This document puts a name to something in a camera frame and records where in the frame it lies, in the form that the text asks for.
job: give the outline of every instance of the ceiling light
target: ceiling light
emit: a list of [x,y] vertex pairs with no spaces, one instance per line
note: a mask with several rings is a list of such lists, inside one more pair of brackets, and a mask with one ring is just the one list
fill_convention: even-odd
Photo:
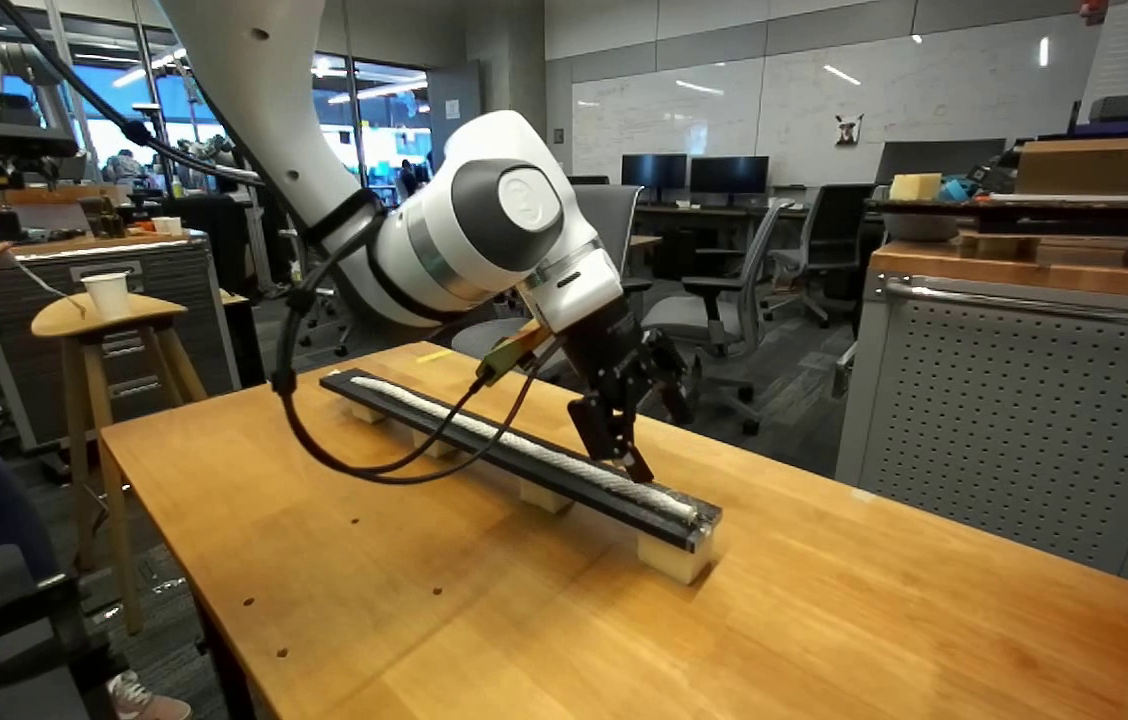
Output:
[[840,76],[843,86],[862,88],[856,76],[840,73],[837,66],[819,66],[823,73]]
[[714,86],[675,82],[675,88],[689,88],[689,94],[700,94],[700,98],[725,98],[725,88],[714,88]]

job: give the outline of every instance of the cardboard box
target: cardboard box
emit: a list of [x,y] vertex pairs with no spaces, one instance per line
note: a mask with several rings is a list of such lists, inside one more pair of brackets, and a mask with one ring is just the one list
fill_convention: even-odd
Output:
[[1128,196],[1128,142],[1040,142],[1020,147],[1018,191]]

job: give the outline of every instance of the workbench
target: workbench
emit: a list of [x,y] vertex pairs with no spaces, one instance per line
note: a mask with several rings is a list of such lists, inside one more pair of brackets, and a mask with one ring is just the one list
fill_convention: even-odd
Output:
[[[472,359],[353,359],[456,400]],[[472,400],[501,421],[518,382]],[[580,451],[570,391],[518,429]],[[299,376],[346,462],[410,445]],[[275,718],[1128,718],[1128,580],[642,421],[660,484],[725,507],[683,589],[634,531],[495,474],[368,488],[313,463],[268,389],[102,432]]]

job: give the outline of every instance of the computer monitor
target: computer monitor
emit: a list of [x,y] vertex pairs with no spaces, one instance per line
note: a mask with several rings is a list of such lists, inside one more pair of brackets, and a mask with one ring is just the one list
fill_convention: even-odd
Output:
[[881,153],[875,185],[894,185],[899,171],[967,178],[1010,147],[1003,136],[987,142],[889,142]]
[[768,157],[697,157],[689,188],[703,196],[768,191]]
[[683,188],[683,163],[689,157],[621,157],[621,185],[643,185],[643,196],[655,201]]

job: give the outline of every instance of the chair backrest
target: chair backrest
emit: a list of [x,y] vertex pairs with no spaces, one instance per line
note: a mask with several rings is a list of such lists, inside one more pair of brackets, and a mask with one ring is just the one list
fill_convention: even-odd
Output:
[[626,270],[634,254],[642,185],[580,185],[571,191],[580,216],[597,225],[612,265]]
[[873,185],[823,185],[814,196],[799,232],[804,270],[843,270],[856,265],[856,232],[867,212]]
[[760,275],[771,254],[779,209],[768,209],[764,222],[758,225],[749,254],[739,258],[739,294],[735,294],[735,328],[739,340],[751,344],[760,332]]

